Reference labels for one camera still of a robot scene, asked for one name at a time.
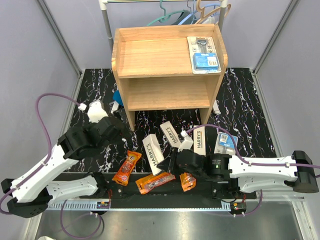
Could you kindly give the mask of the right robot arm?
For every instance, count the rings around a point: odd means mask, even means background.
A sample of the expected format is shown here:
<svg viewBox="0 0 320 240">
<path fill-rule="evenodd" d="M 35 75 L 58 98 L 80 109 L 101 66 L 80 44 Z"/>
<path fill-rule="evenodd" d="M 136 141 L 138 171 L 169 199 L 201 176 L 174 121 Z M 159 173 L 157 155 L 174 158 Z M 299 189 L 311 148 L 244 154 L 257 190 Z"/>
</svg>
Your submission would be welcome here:
<svg viewBox="0 0 320 240">
<path fill-rule="evenodd" d="M 214 183 L 228 183 L 232 198 L 259 190 L 290 187 L 302 194 L 318 193 L 319 187 L 310 157 L 302 150 L 274 158 L 241 157 L 223 153 L 206 156 L 192 150 L 172 150 L 157 168 L 174 175 L 189 173 Z"/>
</svg>

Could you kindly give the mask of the white Harry's box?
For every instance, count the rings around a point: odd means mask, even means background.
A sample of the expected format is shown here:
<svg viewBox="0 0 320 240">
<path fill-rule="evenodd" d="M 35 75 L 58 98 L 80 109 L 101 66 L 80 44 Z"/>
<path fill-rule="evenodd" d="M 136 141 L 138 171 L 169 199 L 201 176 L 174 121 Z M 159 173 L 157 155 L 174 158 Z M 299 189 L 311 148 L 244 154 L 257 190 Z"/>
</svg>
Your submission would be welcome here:
<svg viewBox="0 0 320 240">
<path fill-rule="evenodd" d="M 201 156 L 206 155 L 206 135 L 204 126 L 193 130 L 193 152 Z"/>
<path fill-rule="evenodd" d="M 149 134 L 142 140 L 142 142 L 152 174 L 156 176 L 162 171 L 157 167 L 157 165 L 164 160 L 158 139 L 155 134 Z"/>
<path fill-rule="evenodd" d="M 163 134 L 165 135 L 165 137 L 167 138 L 170 146 L 173 148 L 179 148 L 181 145 L 181 141 L 171 122 L 167 121 L 162 123 L 160 125 L 160 128 Z"/>
</svg>

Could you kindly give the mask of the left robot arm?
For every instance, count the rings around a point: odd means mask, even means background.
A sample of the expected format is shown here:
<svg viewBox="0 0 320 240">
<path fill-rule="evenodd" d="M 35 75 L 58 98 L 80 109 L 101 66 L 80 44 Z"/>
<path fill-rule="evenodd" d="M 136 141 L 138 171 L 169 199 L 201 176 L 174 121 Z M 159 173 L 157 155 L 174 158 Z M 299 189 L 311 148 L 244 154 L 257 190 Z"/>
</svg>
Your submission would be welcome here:
<svg viewBox="0 0 320 240">
<path fill-rule="evenodd" d="M 54 180 L 79 161 L 100 154 L 108 145 L 122 144 L 123 139 L 130 136 L 127 126 L 114 116 L 71 127 L 27 173 L 1 182 L 4 197 L 12 197 L 6 204 L 7 210 L 1 210 L 1 214 L 32 218 L 60 201 L 77 197 L 103 198 L 108 193 L 108 183 L 101 173 L 88 173 L 83 178 L 63 183 Z"/>
</svg>

